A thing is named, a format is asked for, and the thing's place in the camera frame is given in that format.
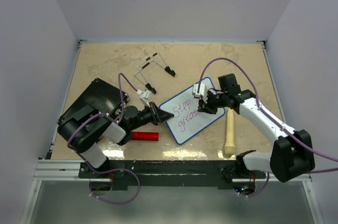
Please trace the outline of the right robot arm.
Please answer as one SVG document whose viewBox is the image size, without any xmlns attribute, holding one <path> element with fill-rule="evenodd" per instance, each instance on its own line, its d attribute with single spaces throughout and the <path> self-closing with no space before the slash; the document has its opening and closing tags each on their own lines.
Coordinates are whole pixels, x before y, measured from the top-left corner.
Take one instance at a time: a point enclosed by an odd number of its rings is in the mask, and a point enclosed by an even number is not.
<svg viewBox="0 0 338 224">
<path fill-rule="evenodd" d="M 280 182 L 287 182 L 315 168 L 310 134 L 296 130 L 264 111 L 250 90 L 241 90 L 233 73 L 218 78 L 221 90 L 215 93 L 203 83 L 193 86 L 192 95 L 198 99 L 198 111 L 216 114 L 227 107 L 249 120 L 272 144 L 270 153 L 246 151 L 236 157 L 235 172 L 247 178 L 254 171 L 272 173 Z"/>
</svg>

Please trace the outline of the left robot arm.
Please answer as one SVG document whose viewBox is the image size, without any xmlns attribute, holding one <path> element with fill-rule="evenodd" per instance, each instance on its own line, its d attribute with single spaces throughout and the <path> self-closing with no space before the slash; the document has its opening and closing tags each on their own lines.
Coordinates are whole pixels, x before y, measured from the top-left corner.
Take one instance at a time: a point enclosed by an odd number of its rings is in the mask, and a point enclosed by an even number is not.
<svg viewBox="0 0 338 224">
<path fill-rule="evenodd" d="M 124 108 L 122 118 L 113 120 L 91 105 L 86 105 L 67 118 L 58 121 L 58 134 L 90 164 L 91 172 L 98 178 L 109 173 L 108 157 L 98 147 L 97 141 L 104 136 L 118 145 L 124 145 L 133 137 L 133 131 L 149 123 L 157 126 L 174 118 L 174 114 L 160 109 L 150 102 L 143 110 L 135 106 Z"/>
</svg>

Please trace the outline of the blue framed whiteboard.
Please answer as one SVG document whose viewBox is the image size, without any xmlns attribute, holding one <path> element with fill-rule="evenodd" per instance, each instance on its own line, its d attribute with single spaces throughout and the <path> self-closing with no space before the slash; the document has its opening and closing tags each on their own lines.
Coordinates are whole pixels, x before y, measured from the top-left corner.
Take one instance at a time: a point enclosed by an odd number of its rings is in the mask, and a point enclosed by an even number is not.
<svg viewBox="0 0 338 224">
<path fill-rule="evenodd" d="M 224 108 L 215 115 L 198 112 L 198 100 L 192 95 L 192 86 L 160 104 L 159 108 L 172 113 L 166 124 L 177 144 L 182 145 L 226 114 Z"/>
</svg>

